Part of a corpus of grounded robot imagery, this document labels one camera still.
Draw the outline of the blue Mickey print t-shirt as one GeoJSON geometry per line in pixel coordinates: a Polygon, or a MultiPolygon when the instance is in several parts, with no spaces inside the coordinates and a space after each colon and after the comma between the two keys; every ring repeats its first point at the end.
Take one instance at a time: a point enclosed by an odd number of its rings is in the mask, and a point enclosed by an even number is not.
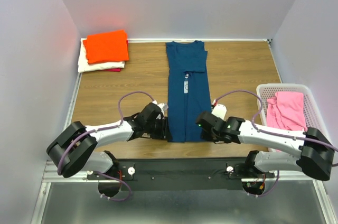
{"type": "Polygon", "coordinates": [[[211,111],[204,42],[166,43],[168,59],[168,127],[172,142],[202,142],[198,116],[211,111]]]}

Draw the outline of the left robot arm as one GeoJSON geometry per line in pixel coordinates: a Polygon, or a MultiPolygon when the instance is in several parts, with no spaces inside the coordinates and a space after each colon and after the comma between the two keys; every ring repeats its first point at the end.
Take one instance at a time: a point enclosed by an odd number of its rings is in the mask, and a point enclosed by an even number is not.
{"type": "Polygon", "coordinates": [[[148,135],[151,139],[171,139],[165,111],[166,103],[150,102],[134,115],[105,125],[85,126],[71,123],[46,149],[64,178],[80,171],[99,171],[105,179],[112,179],[117,166],[110,153],[96,153],[95,149],[115,142],[128,142],[148,135]]]}

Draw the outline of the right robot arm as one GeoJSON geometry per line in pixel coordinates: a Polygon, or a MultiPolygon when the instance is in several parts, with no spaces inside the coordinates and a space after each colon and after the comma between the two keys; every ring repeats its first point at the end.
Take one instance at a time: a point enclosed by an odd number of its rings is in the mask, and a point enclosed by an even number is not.
{"type": "Polygon", "coordinates": [[[196,124],[208,140],[219,143],[255,144],[274,152],[250,151],[235,172],[246,178],[272,171],[297,171],[320,181],[328,181],[333,167],[334,147],[316,128],[289,131],[257,125],[238,117],[223,120],[204,111],[196,124]]]}

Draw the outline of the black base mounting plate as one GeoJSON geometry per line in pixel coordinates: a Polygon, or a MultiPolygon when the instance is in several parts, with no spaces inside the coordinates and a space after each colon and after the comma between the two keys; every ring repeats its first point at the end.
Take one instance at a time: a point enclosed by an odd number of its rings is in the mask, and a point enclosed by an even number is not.
{"type": "Polygon", "coordinates": [[[132,191],[242,190],[242,180],[274,178],[245,167],[244,157],[119,159],[107,174],[122,173],[132,191]]]}

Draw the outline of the folded magenta t-shirt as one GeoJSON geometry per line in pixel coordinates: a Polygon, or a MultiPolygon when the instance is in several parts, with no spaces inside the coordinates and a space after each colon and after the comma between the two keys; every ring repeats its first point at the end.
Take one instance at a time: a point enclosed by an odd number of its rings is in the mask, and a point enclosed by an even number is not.
{"type": "Polygon", "coordinates": [[[112,68],[112,69],[105,69],[104,71],[109,71],[109,72],[121,72],[121,68],[112,68]]]}

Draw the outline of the pink t-shirt in basket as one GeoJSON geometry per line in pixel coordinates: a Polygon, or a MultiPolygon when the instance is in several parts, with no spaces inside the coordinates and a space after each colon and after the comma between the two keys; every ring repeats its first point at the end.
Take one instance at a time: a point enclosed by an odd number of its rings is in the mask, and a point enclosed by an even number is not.
{"type": "Polygon", "coordinates": [[[272,128],[307,131],[304,116],[304,94],[279,91],[267,99],[267,126],[272,128]]]}

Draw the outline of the folded orange t-shirt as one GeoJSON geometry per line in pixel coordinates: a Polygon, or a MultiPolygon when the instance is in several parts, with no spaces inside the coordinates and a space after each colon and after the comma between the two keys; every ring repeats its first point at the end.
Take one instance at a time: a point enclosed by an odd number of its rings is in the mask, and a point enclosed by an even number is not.
{"type": "Polygon", "coordinates": [[[89,64],[129,60],[127,33],[124,30],[88,35],[83,45],[89,64]]]}

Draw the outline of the aluminium extrusion rail frame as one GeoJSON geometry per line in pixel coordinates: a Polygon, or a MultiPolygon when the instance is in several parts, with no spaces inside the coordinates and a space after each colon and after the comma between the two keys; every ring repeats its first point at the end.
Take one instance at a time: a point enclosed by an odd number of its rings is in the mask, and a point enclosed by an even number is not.
{"type": "Polygon", "coordinates": [[[193,117],[196,142],[176,143],[163,108],[143,102],[112,124],[71,123],[47,147],[43,173],[48,205],[43,223],[337,223],[317,197],[314,179],[337,173],[337,148],[323,126],[281,130],[215,115],[207,104],[193,117]],[[215,147],[257,144],[242,157],[127,157],[147,146],[215,147]]]}

